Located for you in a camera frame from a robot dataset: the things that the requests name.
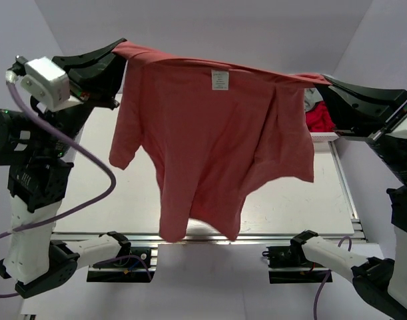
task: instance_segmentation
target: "cable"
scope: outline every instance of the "cable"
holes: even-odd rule
[[[348,251],[351,251],[352,240],[351,240],[351,238],[350,238],[349,236],[343,237],[343,238],[339,241],[338,246],[340,247],[340,246],[344,243],[345,240],[348,240]],[[322,293],[322,289],[323,289],[324,285],[326,284],[326,282],[328,282],[328,279],[329,279],[329,277],[330,277],[331,274],[332,274],[332,271],[329,270],[329,271],[326,273],[326,276],[324,277],[322,283],[320,284],[320,287],[317,289],[316,297],[314,298],[314,305],[313,305],[313,308],[312,308],[312,314],[313,314],[314,320],[317,320],[317,304],[318,304],[318,298],[320,298],[320,294]]]
[[[132,267],[129,267],[129,268],[128,268],[128,271],[132,271],[138,264],[139,264],[139,261],[137,261],[136,263],[134,263],[134,264],[132,265]]]
[[[14,298],[18,296],[19,296],[18,293],[8,293],[7,295],[0,295],[0,299]]]
[[[101,262],[98,262],[98,263],[94,264],[94,267],[98,268],[98,265],[104,265],[106,263],[112,263],[112,262],[123,260],[123,259],[126,259],[126,258],[137,259],[139,262],[141,262],[141,264],[143,265],[145,271],[147,272],[147,275],[149,276],[149,280],[151,281],[151,273],[150,273],[149,268],[145,264],[144,260],[142,260],[137,255],[125,255],[125,256],[119,257],[119,258],[112,258],[112,259],[104,260],[104,261],[101,261]]]
[[[311,268],[310,268],[310,270],[308,270],[308,271],[301,271],[300,274],[301,274],[301,275],[307,275],[307,274],[309,274],[309,273],[312,273],[312,272],[314,271],[314,268],[315,268],[315,267],[316,267],[316,263],[313,262],[313,263],[312,263],[312,266],[311,266]]]
[[[55,222],[55,221],[60,220],[62,218],[65,218],[65,217],[67,217],[69,215],[72,215],[75,212],[78,212],[79,210],[82,210],[82,209],[84,209],[84,208],[86,208],[86,207],[88,207],[90,205],[93,205],[94,203],[104,199],[105,197],[110,195],[110,193],[112,193],[113,190],[116,187],[116,177],[115,177],[114,173],[110,170],[110,168],[108,168],[100,159],[98,159],[96,156],[94,156],[91,152],[87,151],[84,147],[79,145],[76,141],[74,141],[70,137],[66,136],[64,133],[60,132],[60,130],[57,130],[56,128],[54,128],[52,125],[50,125],[45,120],[42,120],[41,118],[36,116],[34,114],[34,112],[32,110],[30,110],[30,108],[28,108],[28,106],[26,106],[26,104],[24,104],[24,101],[22,100],[22,98],[19,95],[19,92],[18,92],[18,90],[17,90],[17,88],[15,86],[15,77],[8,78],[8,80],[6,81],[6,86],[8,87],[9,93],[11,94],[12,99],[17,104],[18,108],[20,108],[20,110],[22,110],[22,112],[24,112],[24,114],[30,120],[32,120],[32,122],[34,122],[36,125],[38,125],[42,129],[44,129],[46,132],[48,132],[51,135],[58,138],[60,141],[66,143],[69,146],[71,146],[73,149],[77,150],[82,155],[84,155],[87,159],[89,159],[90,161],[95,163],[101,170],[103,170],[109,176],[109,178],[110,178],[110,186],[107,188],[106,191],[104,191],[100,195],[98,195],[98,196],[92,198],[91,200],[88,200],[88,201],[86,201],[86,202],[84,202],[84,203],[82,203],[82,204],[80,204],[80,205],[78,205],[78,206],[76,206],[76,207],[74,207],[74,208],[72,208],[70,210],[67,210],[66,212],[64,212],[64,213],[62,213],[60,215],[56,215],[55,217],[43,220],[43,221],[38,222],[38,223],[30,223],[30,224],[22,225],[20,227],[14,228],[12,231],[5,231],[5,232],[0,234],[0,239],[7,237],[12,232],[20,232],[20,231],[24,231],[24,230],[30,230],[30,229],[33,229],[33,228],[41,227],[43,225],[47,225],[48,223],[52,223],[52,222]],[[7,294],[7,295],[0,295],[0,299],[16,297],[17,295],[18,295],[17,293],[10,293],[10,294]]]

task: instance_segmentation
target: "red cloth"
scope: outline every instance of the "red cloth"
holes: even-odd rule
[[[279,177],[313,182],[302,102],[304,88],[329,84],[321,75],[178,57],[130,42],[113,52],[129,62],[110,163],[126,168],[141,145],[150,155],[166,241],[181,240],[189,218],[235,240],[249,193]]]
[[[328,108],[321,101],[313,110],[305,113],[306,124],[310,132],[333,132],[335,124],[332,122]]]

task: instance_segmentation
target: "shirt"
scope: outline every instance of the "shirt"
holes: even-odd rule
[[[313,182],[304,88],[321,75],[284,75],[119,44],[128,60],[109,161],[125,169],[140,146],[161,191],[160,236],[176,242],[189,218],[231,241],[246,196],[279,177]]]

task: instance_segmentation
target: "shirt sleeve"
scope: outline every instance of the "shirt sleeve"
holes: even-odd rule
[[[139,115],[142,68],[128,63],[123,95],[109,161],[114,167],[126,169],[141,146],[143,128]]]

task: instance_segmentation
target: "clothing label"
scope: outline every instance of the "clothing label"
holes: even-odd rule
[[[212,70],[212,90],[228,90],[228,71]]]

